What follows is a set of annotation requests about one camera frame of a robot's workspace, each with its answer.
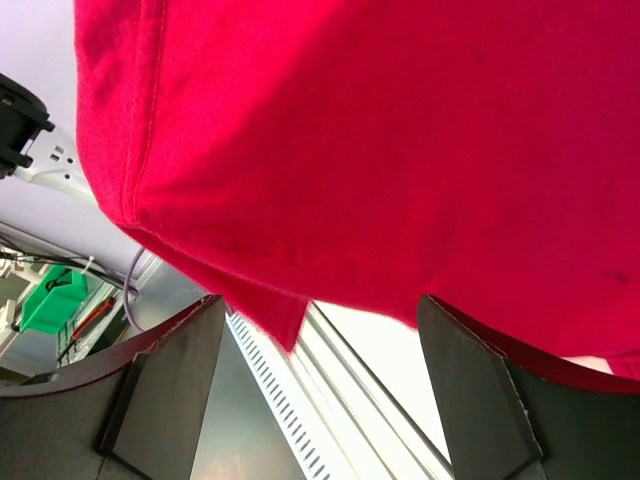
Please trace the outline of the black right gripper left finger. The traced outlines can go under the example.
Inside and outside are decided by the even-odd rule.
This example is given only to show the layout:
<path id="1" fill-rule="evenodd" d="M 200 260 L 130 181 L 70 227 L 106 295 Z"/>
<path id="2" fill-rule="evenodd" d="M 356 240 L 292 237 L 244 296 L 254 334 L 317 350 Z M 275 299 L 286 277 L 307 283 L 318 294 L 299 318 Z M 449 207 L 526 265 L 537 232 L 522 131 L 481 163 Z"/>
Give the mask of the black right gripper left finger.
<path id="1" fill-rule="evenodd" d="M 149 331 L 1 389 L 4 479 L 187 479 L 225 324 L 206 297 Z"/>

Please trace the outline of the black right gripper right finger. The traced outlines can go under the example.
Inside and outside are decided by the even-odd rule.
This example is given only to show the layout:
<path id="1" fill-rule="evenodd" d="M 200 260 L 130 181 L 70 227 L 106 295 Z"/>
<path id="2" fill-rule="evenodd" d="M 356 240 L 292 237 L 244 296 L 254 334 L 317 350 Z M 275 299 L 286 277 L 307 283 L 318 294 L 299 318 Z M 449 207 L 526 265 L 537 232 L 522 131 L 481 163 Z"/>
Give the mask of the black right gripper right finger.
<path id="1" fill-rule="evenodd" d="M 638 478 L 638 381 L 550 355 L 430 296 L 417 323 L 455 478 Z"/>

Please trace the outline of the red t shirt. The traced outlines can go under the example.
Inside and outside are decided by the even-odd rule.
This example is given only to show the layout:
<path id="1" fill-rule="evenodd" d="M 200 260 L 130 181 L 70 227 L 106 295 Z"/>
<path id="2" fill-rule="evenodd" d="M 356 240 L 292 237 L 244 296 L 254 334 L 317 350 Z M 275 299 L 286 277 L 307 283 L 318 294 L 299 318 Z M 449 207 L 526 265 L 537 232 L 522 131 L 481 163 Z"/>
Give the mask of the red t shirt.
<path id="1" fill-rule="evenodd" d="M 639 376 L 635 1 L 78 1 L 77 148 L 285 349 L 424 295 Z"/>

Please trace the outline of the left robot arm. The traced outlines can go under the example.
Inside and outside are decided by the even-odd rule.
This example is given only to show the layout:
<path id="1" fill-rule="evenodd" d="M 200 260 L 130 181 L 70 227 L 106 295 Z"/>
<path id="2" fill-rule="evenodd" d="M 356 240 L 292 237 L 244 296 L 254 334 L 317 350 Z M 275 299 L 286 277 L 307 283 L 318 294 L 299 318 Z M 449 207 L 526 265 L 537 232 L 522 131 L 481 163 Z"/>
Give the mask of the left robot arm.
<path id="1" fill-rule="evenodd" d="M 1 77 L 1 178 L 20 179 L 94 204 L 75 141 L 30 90 Z"/>

